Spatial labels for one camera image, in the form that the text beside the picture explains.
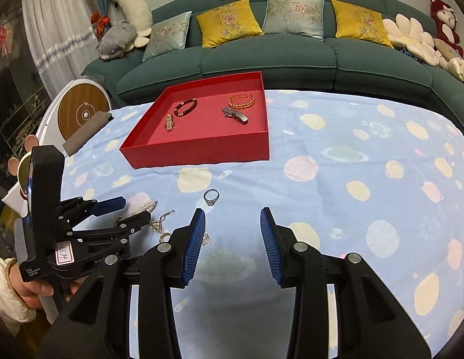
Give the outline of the white jacket sleeve forearm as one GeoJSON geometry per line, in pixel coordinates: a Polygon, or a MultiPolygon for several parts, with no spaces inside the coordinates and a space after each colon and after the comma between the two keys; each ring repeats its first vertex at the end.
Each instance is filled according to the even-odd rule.
{"type": "Polygon", "coordinates": [[[13,335],[36,317],[36,311],[28,307],[11,286],[9,272],[15,264],[15,258],[0,258],[0,318],[13,335]]]}

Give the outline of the person's left hand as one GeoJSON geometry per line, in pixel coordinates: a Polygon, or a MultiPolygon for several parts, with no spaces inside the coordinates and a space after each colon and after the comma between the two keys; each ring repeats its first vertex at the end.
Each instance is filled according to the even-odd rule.
{"type": "Polygon", "coordinates": [[[46,280],[33,280],[24,282],[18,265],[14,264],[8,272],[8,282],[11,289],[19,299],[30,309],[41,309],[42,303],[40,297],[51,297],[54,294],[54,288],[46,280]]]}

